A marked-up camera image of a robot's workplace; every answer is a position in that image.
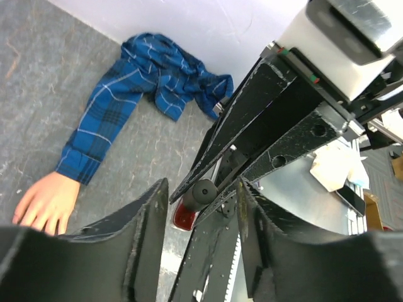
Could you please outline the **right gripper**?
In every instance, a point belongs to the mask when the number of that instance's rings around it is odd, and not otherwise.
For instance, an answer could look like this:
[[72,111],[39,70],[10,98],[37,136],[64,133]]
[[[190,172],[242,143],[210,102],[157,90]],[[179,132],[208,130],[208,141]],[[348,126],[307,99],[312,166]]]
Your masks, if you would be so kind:
[[170,203],[221,164],[231,147],[243,158],[218,182],[217,198],[198,215],[194,226],[234,195],[238,177],[255,183],[334,139],[359,137],[364,129],[342,103],[335,86],[296,48],[269,44],[224,102]]

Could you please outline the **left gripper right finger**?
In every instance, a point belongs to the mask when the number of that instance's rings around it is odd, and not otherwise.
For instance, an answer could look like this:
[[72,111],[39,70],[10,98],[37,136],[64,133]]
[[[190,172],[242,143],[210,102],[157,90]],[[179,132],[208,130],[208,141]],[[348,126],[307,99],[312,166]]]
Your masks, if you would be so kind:
[[254,301],[401,301],[402,233],[342,235],[236,181],[247,295]]

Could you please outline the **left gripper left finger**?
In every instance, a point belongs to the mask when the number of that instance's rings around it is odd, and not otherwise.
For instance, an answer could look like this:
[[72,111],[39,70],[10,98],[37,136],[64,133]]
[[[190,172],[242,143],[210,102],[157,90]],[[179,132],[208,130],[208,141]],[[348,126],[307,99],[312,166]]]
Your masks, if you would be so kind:
[[164,178],[73,235],[2,227],[1,300],[154,301],[167,206]]

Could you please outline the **black nail polish cap brush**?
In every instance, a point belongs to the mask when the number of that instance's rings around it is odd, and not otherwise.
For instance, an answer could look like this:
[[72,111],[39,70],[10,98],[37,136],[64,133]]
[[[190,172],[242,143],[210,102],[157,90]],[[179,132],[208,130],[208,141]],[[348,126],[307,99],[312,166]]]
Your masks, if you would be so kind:
[[189,211],[201,211],[217,197],[217,187],[209,179],[200,179],[183,194],[182,203]]

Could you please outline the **red nail polish bottle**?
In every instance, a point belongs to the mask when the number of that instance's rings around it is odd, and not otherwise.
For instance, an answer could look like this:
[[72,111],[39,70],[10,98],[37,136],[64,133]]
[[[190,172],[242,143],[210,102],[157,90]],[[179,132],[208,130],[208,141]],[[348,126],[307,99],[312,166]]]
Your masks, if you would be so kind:
[[182,231],[192,231],[197,216],[197,211],[188,210],[183,203],[179,203],[173,214],[173,226]]

